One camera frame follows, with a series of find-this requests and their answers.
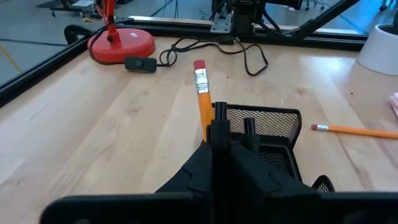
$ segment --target white cup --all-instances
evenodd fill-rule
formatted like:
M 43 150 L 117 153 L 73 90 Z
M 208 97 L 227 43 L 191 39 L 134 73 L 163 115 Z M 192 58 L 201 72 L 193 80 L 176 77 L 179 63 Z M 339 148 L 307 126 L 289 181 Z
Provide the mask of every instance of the white cup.
M 362 66 L 386 75 L 398 75 L 398 35 L 391 32 L 392 24 L 379 24 L 356 59 Z

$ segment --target red lamp base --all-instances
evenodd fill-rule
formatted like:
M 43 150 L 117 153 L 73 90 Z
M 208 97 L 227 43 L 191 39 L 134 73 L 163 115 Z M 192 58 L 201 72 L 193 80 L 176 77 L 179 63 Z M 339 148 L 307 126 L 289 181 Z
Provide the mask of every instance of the red lamp base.
M 95 41 L 91 50 L 95 59 L 104 63 L 123 63 L 127 56 L 148 57 L 155 52 L 155 39 L 140 29 L 117 29 L 120 41 L 109 42 L 108 31 Z

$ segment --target metal bracket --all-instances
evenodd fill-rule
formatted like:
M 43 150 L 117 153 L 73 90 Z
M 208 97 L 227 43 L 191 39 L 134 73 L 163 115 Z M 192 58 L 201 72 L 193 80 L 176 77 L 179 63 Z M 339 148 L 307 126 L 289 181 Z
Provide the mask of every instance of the metal bracket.
M 229 34 L 231 32 L 232 15 L 231 14 L 218 14 L 213 20 L 210 32 L 219 34 Z

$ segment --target red lamp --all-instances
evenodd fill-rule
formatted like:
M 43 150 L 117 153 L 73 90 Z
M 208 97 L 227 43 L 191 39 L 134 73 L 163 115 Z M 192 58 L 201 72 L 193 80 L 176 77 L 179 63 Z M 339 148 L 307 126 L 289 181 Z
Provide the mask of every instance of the red lamp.
M 123 63 L 127 56 L 148 57 L 155 51 L 154 37 L 140 29 L 117 29 L 114 22 L 114 0 L 104 0 L 103 9 L 97 10 L 108 30 L 88 41 L 88 48 L 96 61 L 105 64 Z

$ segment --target pencil eraser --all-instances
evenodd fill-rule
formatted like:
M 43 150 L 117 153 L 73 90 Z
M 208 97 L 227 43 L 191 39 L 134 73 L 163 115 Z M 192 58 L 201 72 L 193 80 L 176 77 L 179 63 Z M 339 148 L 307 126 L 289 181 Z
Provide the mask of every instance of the pencil eraser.
M 206 64 L 204 60 L 196 60 L 193 62 L 193 69 L 198 70 L 198 69 L 204 69 L 206 68 Z

